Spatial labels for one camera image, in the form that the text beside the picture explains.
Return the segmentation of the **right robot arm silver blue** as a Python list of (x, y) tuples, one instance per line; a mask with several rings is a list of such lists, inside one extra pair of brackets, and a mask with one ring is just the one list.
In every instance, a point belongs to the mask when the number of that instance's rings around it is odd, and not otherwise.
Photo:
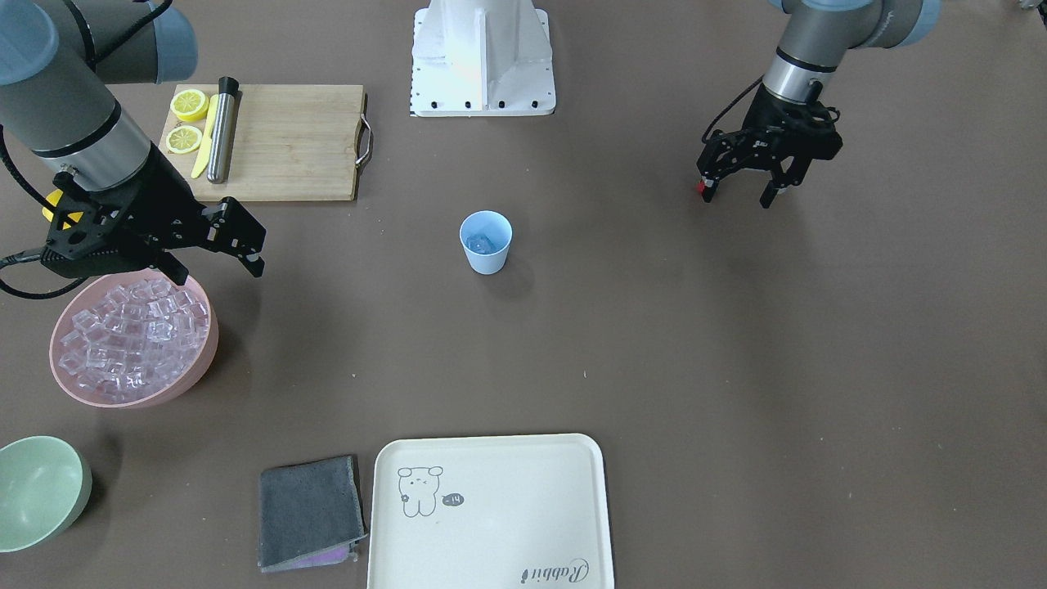
[(106, 273), (163, 272), (186, 284), (175, 249), (240, 260), (251, 276), (266, 235), (235, 198), (199, 202), (110, 91), (113, 83), (188, 80), (197, 36), (169, 1), (4, 1), (2, 130), (53, 172), (62, 195), (44, 245), (3, 266), (38, 262), (73, 284)]

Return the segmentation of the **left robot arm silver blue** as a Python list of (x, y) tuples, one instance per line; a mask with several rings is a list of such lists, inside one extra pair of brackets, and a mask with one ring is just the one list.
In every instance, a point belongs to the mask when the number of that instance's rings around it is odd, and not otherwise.
[(778, 1), (789, 16), (766, 73), (745, 89), (752, 97), (741, 127), (704, 131), (697, 160), (703, 201), (723, 178), (743, 169), (768, 172), (760, 205), (803, 182), (816, 160), (832, 160), (843, 141), (838, 111), (821, 101), (843, 56), (857, 48), (908, 46), (930, 33), (938, 1)]

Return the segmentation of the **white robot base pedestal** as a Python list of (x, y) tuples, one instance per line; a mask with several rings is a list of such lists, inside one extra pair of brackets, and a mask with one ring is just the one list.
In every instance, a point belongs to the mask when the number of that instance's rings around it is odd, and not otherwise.
[(415, 117), (555, 112), (550, 20), (533, 2), (431, 1), (413, 24)]

